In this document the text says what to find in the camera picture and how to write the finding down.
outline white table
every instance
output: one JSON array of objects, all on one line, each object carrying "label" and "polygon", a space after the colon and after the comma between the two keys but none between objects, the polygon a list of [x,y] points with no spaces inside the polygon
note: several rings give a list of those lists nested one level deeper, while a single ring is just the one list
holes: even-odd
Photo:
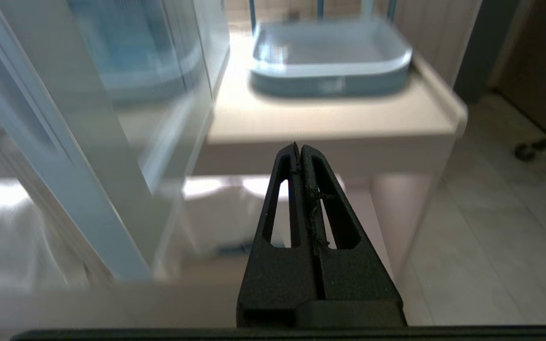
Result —
[{"label": "white table", "polygon": [[355,196],[371,196],[373,207],[355,211],[379,253],[382,234],[392,272],[399,274],[454,142],[463,134],[466,106],[418,55],[406,87],[393,95],[262,95],[249,85],[251,40],[231,35],[214,119],[193,174],[270,173],[279,149],[292,142],[312,145],[345,179],[352,203]]}]

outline clear plastic container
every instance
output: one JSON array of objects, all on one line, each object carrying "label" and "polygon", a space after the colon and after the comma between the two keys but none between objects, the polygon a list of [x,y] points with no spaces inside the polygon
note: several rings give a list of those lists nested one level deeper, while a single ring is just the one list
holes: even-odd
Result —
[{"label": "clear plastic container", "polygon": [[412,47],[383,19],[260,23],[251,83],[290,97],[382,95],[400,90]]}]

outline tile floor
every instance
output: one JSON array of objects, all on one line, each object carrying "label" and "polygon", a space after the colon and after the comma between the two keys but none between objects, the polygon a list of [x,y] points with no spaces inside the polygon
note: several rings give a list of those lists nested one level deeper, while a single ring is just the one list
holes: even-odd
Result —
[{"label": "tile floor", "polygon": [[409,324],[546,324],[546,154],[512,155],[542,137],[498,95],[470,106],[401,275]]}]

